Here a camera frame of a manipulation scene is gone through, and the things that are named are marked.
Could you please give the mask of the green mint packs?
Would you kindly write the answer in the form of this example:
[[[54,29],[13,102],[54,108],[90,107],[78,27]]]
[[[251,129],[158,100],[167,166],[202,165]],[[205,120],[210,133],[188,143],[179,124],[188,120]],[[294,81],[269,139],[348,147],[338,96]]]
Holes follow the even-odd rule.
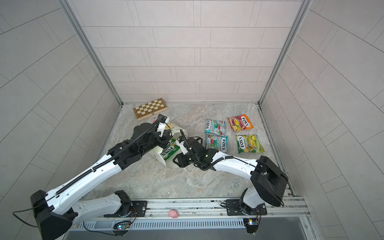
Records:
[[[167,145],[167,147],[162,151],[161,157],[166,161],[171,158],[174,154],[176,154],[180,150],[180,147],[177,146],[176,140],[172,139],[171,142]]]

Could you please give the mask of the teal pink candy bag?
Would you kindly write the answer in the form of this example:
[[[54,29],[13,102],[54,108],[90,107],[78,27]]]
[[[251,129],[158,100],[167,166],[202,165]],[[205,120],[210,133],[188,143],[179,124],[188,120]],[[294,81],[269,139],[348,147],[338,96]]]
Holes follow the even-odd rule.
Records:
[[[223,153],[227,152],[228,149],[228,137],[227,136],[214,136],[206,135],[206,149],[215,149]]]
[[[226,122],[207,119],[205,134],[215,135],[215,136],[225,136]]]

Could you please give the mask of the green Fox's candy bag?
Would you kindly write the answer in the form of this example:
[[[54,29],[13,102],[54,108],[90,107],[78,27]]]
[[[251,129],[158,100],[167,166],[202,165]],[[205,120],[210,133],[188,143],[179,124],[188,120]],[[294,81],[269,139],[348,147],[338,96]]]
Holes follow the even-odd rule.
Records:
[[[236,135],[238,153],[264,153],[257,135]]]

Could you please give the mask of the orange Fox's candy bag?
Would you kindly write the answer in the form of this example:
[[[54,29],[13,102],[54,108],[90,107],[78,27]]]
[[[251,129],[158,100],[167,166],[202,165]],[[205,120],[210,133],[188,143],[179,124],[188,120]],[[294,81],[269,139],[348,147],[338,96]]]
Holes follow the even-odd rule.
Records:
[[[253,129],[253,125],[247,115],[239,115],[228,118],[231,129],[234,132]]]

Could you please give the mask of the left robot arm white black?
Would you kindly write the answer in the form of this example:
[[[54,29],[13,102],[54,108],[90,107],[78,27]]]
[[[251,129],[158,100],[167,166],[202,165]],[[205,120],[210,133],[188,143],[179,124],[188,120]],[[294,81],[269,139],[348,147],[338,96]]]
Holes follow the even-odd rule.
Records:
[[[133,217],[133,204],[125,191],[88,201],[82,197],[155,147],[165,148],[172,138],[168,122],[168,117],[158,115],[152,124],[136,126],[131,139],[115,145],[73,179],[48,192],[39,190],[32,194],[33,215],[42,239],[55,240],[77,223],[95,217]]]

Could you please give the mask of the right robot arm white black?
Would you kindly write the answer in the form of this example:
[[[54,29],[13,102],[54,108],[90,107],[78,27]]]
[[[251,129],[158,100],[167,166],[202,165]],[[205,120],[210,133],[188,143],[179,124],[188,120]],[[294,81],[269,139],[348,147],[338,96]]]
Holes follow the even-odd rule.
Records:
[[[270,158],[243,159],[216,149],[203,147],[200,138],[181,136],[177,140],[182,150],[173,160],[180,168],[193,164],[202,171],[221,171],[249,180],[253,187],[245,189],[234,204],[224,207],[244,215],[260,215],[262,205],[283,207],[283,196],[288,184],[287,175]]]

